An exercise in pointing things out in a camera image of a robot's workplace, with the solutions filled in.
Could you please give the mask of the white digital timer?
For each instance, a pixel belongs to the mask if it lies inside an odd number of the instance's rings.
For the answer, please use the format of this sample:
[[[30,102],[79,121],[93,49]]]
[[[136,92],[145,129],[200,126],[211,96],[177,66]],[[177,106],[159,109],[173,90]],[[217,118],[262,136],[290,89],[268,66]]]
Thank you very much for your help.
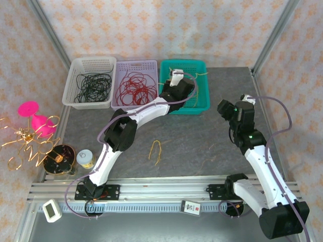
[[[42,205],[48,223],[54,223],[62,217],[62,211],[55,199],[50,199]]]

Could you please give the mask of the lavender plastic basket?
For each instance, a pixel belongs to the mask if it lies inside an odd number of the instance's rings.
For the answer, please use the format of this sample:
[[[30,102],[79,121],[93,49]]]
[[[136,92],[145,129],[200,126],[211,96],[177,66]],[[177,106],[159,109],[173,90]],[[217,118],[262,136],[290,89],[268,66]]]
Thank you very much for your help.
[[[150,103],[158,96],[156,60],[117,62],[111,107],[132,110]]]

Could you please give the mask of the aluminium frame post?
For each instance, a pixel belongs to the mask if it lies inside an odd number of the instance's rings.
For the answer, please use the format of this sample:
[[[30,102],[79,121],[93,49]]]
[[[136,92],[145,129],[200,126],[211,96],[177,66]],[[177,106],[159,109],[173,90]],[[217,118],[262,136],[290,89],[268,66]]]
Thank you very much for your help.
[[[268,40],[266,41],[262,51],[260,52],[259,57],[257,58],[254,66],[250,69],[252,76],[255,77],[256,74],[260,71],[262,65],[264,64],[265,60],[269,56],[276,41],[278,40],[278,38],[282,34],[284,28],[286,27],[290,17],[294,13],[299,2],[300,2],[300,0],[288,0],[277,23],[275,24],[271,34],[269,35]]]
[[[32,10],[36,18],[38,19],[42,29],[51,41],[55,51],[57,52],[60,60],[62,61],[65,69],[68,71],[71,66],[71,60],[68,57],[62,43],[60,42],[52,24],[46,16],[42,6],[38,0],[26,0],[29,8]]]

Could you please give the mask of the white label card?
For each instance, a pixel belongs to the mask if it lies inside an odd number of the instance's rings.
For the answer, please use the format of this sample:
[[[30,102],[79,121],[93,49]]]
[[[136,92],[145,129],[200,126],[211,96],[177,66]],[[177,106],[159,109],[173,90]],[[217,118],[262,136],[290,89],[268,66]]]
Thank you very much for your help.
[[[182,200],[180,211],[185,214],[199,216],[201,212],[201,204]]]

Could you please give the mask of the tin can yellow label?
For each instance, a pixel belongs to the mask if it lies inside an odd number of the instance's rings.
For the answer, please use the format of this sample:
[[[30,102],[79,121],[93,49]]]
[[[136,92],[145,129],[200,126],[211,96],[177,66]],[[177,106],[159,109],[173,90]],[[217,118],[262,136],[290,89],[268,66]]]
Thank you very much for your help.
[[[94,154],[88,150],[83,149],[78,152],[76,156],[77,163],[80,164],[85,169],[91,169],[95,166],[96,158]]]

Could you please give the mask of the teal plastic basket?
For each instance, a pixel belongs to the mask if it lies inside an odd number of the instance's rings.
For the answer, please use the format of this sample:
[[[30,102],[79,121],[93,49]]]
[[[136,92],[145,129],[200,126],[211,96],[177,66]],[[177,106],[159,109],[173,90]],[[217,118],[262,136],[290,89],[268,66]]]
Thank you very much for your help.
[[[159,93],[163,90],[166,80],[171,77],[171,71],[182,69],[185,73],[192,75],[198,85],[194,96],[186,101],[185,105],[172,114],[197,115],[210,107],[209,87],[207,79],[206,64],[196,59],[165,59],[160,63],[159,71]]]

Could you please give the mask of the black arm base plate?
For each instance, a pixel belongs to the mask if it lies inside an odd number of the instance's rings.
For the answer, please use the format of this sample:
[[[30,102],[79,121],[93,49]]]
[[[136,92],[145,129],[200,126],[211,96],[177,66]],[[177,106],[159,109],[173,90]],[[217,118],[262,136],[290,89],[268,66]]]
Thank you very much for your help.
[[[210,200],[239,200],[225,184],[209,184],[206,191]]]
[[[85,185],[80,184],[77,185],[74,199],[76,201],[117,201],[120,195],[120,185],[100,186],[95,192],[96,194],[92,195]]]

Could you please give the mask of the white plastic basket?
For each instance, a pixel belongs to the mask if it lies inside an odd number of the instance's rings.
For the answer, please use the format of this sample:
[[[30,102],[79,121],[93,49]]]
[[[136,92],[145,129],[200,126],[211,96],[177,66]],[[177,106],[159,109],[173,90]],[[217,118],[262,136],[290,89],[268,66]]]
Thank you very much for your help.
[[[117,60],[113,56],[80,57],[72,61],[62,103],[75,109],[109,108]]]

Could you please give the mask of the pink plastic goblet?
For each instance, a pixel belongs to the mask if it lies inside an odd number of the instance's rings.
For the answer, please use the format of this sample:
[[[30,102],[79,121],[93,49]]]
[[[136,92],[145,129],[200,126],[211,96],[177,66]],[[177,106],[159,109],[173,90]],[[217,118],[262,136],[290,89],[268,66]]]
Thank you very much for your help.
[[[18,114],[31,118],[31,127],[40,138],[49,137],[56,132],[55,124],[44,115],[37,115],[39,105],[36,101],[27,101],[18,108]]]

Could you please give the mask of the black round tin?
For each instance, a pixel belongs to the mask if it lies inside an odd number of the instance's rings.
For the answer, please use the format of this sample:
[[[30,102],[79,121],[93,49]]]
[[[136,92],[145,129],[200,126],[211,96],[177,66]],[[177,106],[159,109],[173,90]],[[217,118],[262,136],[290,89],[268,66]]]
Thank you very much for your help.
[[[44,161],[45,171],[53,175],[75,175],[75,150],[68,145],[57,145],[49,152]]]

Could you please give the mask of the aluminium mounting rail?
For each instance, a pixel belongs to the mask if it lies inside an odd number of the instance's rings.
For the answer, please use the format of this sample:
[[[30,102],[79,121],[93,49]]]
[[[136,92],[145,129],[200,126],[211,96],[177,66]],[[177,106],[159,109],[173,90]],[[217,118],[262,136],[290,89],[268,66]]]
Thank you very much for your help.
[[[209,201],[206,189],[209,184],[223,184],[226,175],[178,176],[148,178],[114,178],[108,185],[120,185],[120,202],[177,202],[188,199],[196,202]],[[72,180],[48,179],[43,183],[33,183],[27,200],[45,201],[49,199],[64,200],[68,185],[67,199],[73,201],[76,184]]]

